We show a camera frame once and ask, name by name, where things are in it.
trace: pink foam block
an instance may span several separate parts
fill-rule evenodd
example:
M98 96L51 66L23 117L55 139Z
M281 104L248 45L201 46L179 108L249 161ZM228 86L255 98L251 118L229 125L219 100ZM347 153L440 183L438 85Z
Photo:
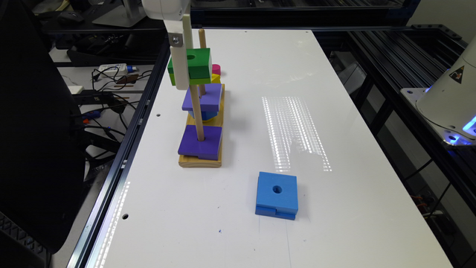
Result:
M220 67L218 64L213 64L211 67L211 73L222 75L222 67Z

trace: blue foam block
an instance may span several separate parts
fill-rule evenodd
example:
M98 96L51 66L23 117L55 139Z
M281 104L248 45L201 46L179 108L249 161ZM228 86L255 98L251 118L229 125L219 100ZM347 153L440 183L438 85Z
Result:
M200 109L202 112L219 112L222 101L222 84L205 84L206 94L200 98ZM190 88L185 94L184 103L181 105L183 111L193 111Z
M281 219L286 219L286 220L295 220L296 215L293 214L286 214L286 213L277 213L276 209L273 208L261 208L261 207L256 207L256 211L254 212L256 215L263 215L263 216L269 216L269 217L278 217Z
M255 214L294 220L298 212L298 178L260 172Z

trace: metal bracket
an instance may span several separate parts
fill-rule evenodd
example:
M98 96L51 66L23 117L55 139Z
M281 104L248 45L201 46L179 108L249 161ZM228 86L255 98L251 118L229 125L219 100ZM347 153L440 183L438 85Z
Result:
M184 45L184 35L181 33L169 33L169 44L175 48L181 48Z

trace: purple foam block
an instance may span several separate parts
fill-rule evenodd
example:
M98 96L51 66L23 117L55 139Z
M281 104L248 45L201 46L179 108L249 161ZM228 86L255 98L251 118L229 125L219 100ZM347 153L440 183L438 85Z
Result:
M183 156L198 156L199 159L218 160L220 143L222 142L222 128L203 126L205 140L199 141L196 137L195 125L185 127L181 138L178 154Z
M218 112L220 110L220 101L222 100L222 84L206 84L205 91L207 94L200 98L200 109L202 112ZM190 88L187 90L181 109L183 111L193 111Z

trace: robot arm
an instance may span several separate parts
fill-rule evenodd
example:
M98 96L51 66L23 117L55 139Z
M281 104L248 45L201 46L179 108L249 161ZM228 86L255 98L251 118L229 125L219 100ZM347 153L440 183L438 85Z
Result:
M187 49L193 48L190 0L142 0L148 17L164 20L177 89L188 89Z

